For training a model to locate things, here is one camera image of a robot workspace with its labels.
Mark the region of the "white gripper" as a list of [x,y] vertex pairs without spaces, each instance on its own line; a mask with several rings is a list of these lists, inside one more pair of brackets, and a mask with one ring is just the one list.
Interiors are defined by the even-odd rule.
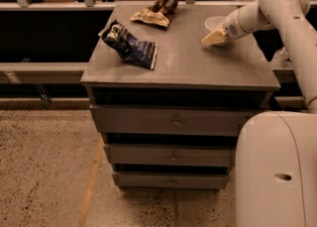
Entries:
[[201,43],[206,46],[222,46],[228,40],[236,40],[250,33],[248,30],[249,16],[247,10],[241,7],[230,13],[223,22],[223,29],[217,29],[205,36]]

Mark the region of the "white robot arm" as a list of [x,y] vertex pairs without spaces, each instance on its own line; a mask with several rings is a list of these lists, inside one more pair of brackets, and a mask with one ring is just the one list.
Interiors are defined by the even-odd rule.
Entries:
[[242,128],[235,158],[236,227],[317,227],[317,32],[309,0],[255,0],[202,39],[223,45],[277,29],[300,89]]

